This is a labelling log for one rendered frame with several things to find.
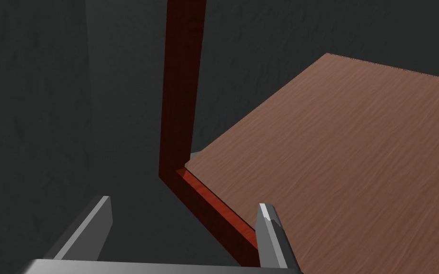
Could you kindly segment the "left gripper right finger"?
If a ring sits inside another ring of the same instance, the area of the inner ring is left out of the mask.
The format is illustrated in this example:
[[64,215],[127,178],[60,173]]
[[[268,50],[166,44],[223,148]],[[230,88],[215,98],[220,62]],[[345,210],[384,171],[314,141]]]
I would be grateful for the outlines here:
[[280,218],[272,204],[259,204],[255,232],[261,267],[299,268]]

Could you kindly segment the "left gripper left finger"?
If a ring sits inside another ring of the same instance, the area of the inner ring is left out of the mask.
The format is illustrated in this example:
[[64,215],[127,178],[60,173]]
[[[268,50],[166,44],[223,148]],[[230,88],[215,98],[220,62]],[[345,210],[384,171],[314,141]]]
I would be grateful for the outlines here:
[[96,196],[64,231],[43,258],[96,261],[112,224],[110,197]]

